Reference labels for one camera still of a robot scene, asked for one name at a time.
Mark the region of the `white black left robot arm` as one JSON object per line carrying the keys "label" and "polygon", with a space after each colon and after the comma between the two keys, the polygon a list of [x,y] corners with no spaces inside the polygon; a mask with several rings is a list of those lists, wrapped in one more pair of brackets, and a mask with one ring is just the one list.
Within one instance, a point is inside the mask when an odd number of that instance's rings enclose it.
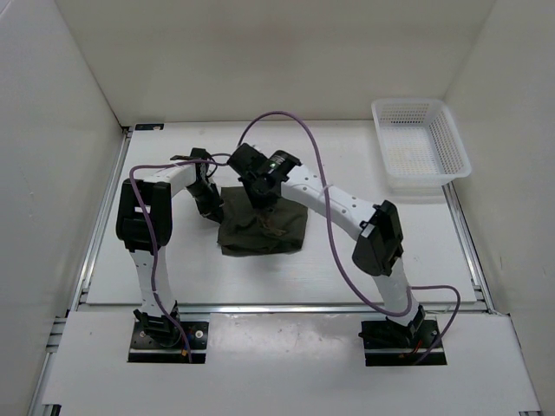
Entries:
{"label": "white black left robot arm", "polygon": [[166,348],[187,344],[167,271],[172,199],[187,191],[201,217],[221,223],[223,199],[209,173],[216,164],[206,149],[194,148],[188,156],[172,157],[167,165],[133,167],[121,185],[115,231],[137,272],[141,306],[134,315],[146,335]]}

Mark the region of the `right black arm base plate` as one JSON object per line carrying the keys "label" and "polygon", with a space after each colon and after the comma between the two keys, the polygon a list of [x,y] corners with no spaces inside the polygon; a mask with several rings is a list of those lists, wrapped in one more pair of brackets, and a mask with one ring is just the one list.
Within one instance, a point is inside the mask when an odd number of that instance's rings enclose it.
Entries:
{"label": "right black arm base plate", "polygon": [[435,343],[440,330],[436,320],[426,319],[416,335],[406,338],[390,331],[388,321],[362,321],[358,336],[362,339],[366,367],[445,366],[447,358],[441,342]]}

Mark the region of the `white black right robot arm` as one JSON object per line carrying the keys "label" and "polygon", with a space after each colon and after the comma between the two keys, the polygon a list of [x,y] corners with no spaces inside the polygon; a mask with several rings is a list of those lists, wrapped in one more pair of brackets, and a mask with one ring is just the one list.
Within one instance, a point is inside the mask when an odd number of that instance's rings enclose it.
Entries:
{"label": "white black right robot arm", "polygon": [[285,151],[267,157],[246,143],[228,159],[251,205],[268,211],[279,199],[303,205],[342,229],[355,241],[354,265],[371,276],[383,300],[389,335],[407,347],[421,335],[423,307],[409,288],[402,261],[402,227],[396,206],[388,200],[379,205],[356,198]]}

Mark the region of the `olive green shorts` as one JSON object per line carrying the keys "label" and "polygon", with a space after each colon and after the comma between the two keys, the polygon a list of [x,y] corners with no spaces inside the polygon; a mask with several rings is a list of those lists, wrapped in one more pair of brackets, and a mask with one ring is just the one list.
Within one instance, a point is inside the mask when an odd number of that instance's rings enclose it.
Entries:
{"label": "olive green shorts", "polygon": [[218,231],[218,245],[229,257],[290,254],[304,245],[308,209],[288,199],[280,199],[272,212],[251,207],[241,186],[223,187],[224,219]]}

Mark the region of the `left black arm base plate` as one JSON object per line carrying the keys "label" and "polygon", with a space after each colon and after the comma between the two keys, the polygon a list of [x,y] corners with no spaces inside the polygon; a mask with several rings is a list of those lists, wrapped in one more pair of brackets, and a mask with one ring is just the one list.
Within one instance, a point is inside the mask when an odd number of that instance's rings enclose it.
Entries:
{"label": "left black arm base plate", "polygon": [[158,342],[149,336],[139,322],[134,323],[127,361],[130,363],[204,364],[209,335],[209,322],[181,322],[191,354],[183,355],[185,343],[179,337],[174,341]]}

